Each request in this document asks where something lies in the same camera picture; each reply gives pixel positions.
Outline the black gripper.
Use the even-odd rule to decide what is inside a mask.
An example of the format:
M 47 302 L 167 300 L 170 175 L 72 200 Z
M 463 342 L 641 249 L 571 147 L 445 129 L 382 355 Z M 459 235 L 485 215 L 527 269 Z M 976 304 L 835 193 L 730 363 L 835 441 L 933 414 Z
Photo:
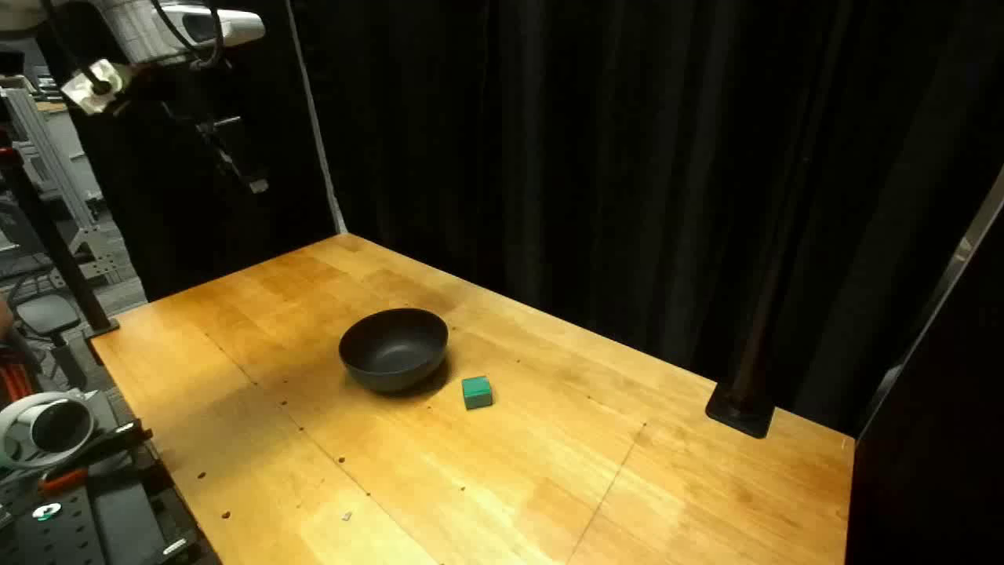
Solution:
M 163 102 L 163 112 L 190 129 L 211 152 L 218 152 L 218 163 L 251 195 L 266 195 L 271 182 L 265 175 L 251 175 L 238 166 L 235 133 L 243 127 L 238 117 L 213 117 L 204 108 L 186 108 L 181 102 Z

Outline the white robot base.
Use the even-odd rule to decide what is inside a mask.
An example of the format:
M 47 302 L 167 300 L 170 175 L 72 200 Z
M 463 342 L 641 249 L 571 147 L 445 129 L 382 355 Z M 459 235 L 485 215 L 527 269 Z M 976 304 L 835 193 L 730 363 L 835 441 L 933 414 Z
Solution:
M 47 470 L 95 437 L 97 421 L 81 388 L 31 392 L 0 413 L 0 467 Z

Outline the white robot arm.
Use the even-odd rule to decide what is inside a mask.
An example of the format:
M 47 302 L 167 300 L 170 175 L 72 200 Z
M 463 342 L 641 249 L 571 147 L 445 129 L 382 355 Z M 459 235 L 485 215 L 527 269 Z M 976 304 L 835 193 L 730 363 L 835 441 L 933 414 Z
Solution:
M 75 63 L 59 93 L 85 117 L 102 117 L 127 105 L 127 93 L 163 66 L 218 66 L 229 48 L 266 38 L 266 24 L 251 11 L 224 11 L 213 0 L 0 0 L 0 36 L 31 38 L 42 24 L 57 24 L 70 2 L 87 2 L 123 63 L 97 57 Z

